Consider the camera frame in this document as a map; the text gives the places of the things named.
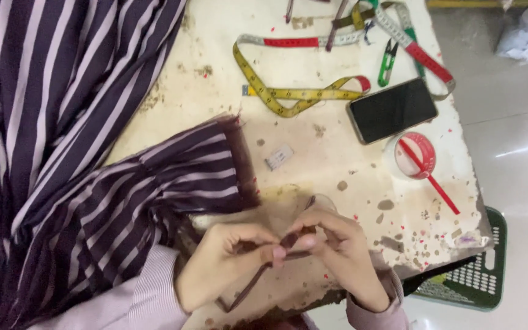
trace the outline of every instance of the red plastic stick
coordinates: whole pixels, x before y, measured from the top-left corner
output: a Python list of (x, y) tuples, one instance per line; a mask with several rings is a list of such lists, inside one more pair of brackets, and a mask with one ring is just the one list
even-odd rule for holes
[(431, 182), (431, 184), (433, 185), (433, 188), (435, 188), (435, 190), (437, 190), (437, 192), (439, 193), (441, 198), (444, 199), (445, 203), (449, 206), (449, 208), (451, 208), (453, 213), (454, 214), (459, 214), (458, 208), (451, 201), (451, 199), (445, 193), (443, 188), (441, 188), (439, 183), (437, 183), (437, 181), (435, 181), (435, 178), (433, 176), (431, 176), (431, 173), (429, 173), (428, 171), (425, 170), (425, 166), (423, 166), (423, 163), (419, 160), (419, 158), (416, 156), (416, 154), (413, 152), (413, 150), (407, 145), (407, 143), (403, 139), (400, 139), (398, 142), (400, 143), (402, 149), (412, 159), (412, 161), (414, 161), (415, 165), (417, 165), (419, 167), (419, 170), (421, 171), (421, 173), (426, 173), (427, 174), (427, 179), (429, 180), (429, 182)]

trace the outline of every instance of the plastic basket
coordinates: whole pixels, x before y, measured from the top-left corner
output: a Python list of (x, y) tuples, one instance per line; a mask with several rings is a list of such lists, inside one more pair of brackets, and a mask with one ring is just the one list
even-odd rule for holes
[(425, 281), (415, 296), (480, 311), (498, 307), (504, 282), (507, 226), (502, 214), (494, 208), (487, 206), (486, 213), (495, 242), (493, 268), (485, 266), (486, 254), (490, 252), (479, 253), (475, 262)]

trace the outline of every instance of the green thread snips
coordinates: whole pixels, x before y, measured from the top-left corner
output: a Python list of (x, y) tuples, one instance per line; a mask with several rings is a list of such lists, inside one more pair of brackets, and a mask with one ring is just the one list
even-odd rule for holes
[(394, 65), (394, 59), (397, 56), (398, 42), (392, 47), (391, 41), (392, 39), (389, 39), (386, 44), (384, 57), (382, 58), (382, 64), (380, 65), (380, 73), (378, 74), (378, 85), (380, 87), (385, 87), (390, 82), (392, 66)]

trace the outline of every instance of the black phone screen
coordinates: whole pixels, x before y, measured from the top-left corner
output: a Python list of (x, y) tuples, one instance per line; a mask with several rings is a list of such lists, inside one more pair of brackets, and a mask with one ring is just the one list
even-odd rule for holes
[(421, 78), (350, 103), (350, 116), (364, 143), (372, 143), (433, 119), (437, 109)]

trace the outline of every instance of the lavender sleeve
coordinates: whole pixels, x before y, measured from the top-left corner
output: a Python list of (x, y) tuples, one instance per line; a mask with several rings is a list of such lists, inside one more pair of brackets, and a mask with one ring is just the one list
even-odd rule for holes
[(152, 247), (140, 276), (78, 304), (30, 330), (180, 330), (187, 321), (174, 291), (178, 252)]
[(381, 313), (367, 311), (360, 307), (351, 294), (347, 295), (346, 315), (356, 330), (408, 330), (407, 315), (401, 308), (404, 297), (401, 281), (392, 269), (378, 271), (378, 278), (390, 299), (390, 306)]

